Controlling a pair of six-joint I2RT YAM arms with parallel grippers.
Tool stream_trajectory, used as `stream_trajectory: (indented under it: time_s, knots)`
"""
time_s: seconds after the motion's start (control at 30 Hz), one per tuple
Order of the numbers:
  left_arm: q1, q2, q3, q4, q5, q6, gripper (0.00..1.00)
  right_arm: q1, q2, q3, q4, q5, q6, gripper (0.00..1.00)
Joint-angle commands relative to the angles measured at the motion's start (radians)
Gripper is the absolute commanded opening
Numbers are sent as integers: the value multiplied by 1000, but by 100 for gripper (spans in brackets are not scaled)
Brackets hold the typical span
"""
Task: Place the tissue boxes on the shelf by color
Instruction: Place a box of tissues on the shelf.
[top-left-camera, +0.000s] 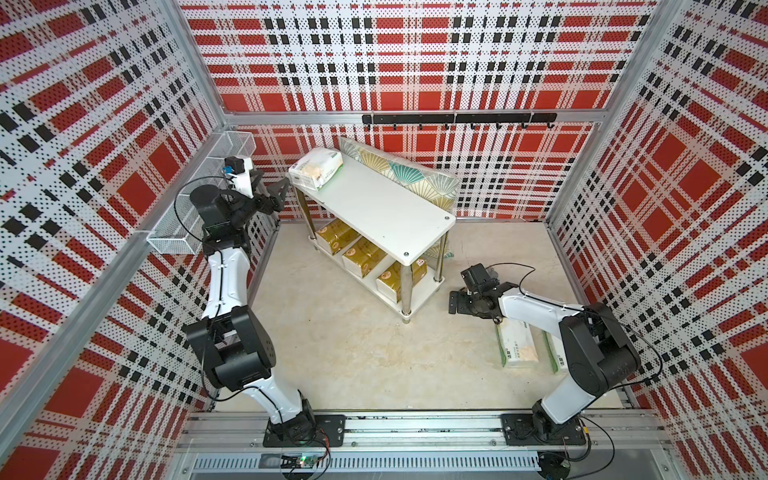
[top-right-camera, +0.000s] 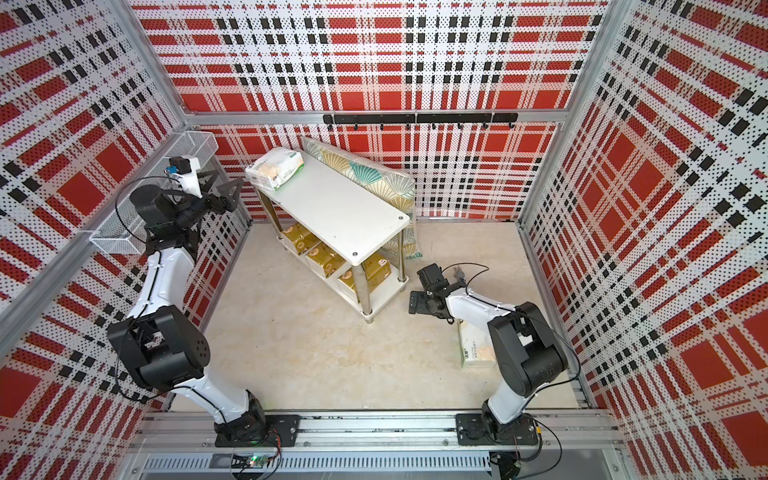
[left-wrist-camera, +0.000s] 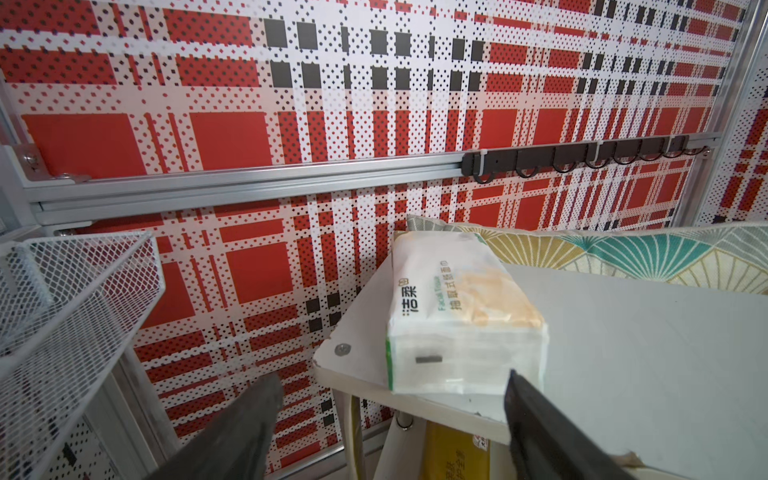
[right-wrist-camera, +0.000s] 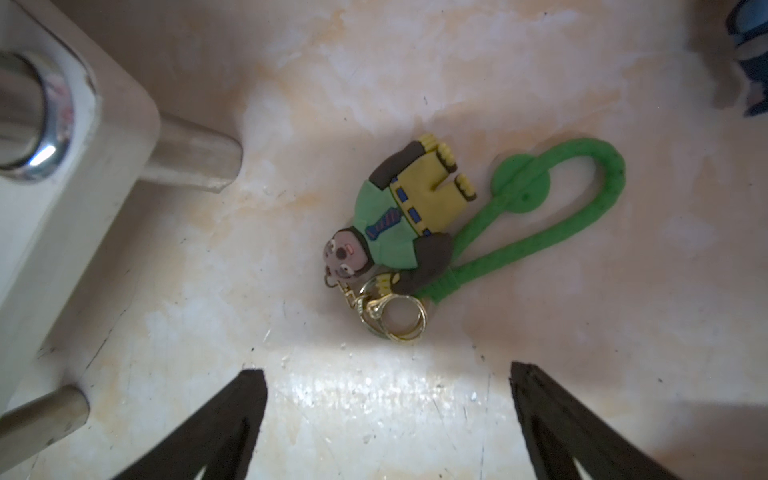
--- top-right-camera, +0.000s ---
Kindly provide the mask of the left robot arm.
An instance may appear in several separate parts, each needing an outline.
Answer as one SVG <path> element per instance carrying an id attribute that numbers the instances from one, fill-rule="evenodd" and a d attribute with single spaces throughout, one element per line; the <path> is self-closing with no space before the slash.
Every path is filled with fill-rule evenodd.
<path id="1" fill-rule="evenodd" d="M 229 384 L 211 368 L 207 339 L 183 312 L 187 280 L 197 260 L 202 221 L 238 207 L 242 181 L 219 184 L 215 171 L 136 181 L 128 199 L 143 222 L 147 277 L 127 317 L 107 329 L 117 362 L 140 388 L 181 395 L 209 413 L 217 442 L 249 445 L 270 434 L 266 414 L 249 390 Z"/>

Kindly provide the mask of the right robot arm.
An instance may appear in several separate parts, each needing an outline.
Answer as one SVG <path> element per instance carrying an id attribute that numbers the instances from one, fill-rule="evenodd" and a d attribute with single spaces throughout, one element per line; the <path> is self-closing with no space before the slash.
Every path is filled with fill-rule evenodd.
<path id="1" fill-rule="evenodd" d="M 539 428 L 526 412 L 542 389 L 568 369 L 559 339 L 531 302 L 512 305 L 475 293 L 467 281 L 451 282 L 437 264 L 418 271 L 422 289 L 410 293 L 409 313 L 462 321 L 490 338 L 501 383 L 475 414 L 455 417 L 461 446 L 537 445 Z"/>

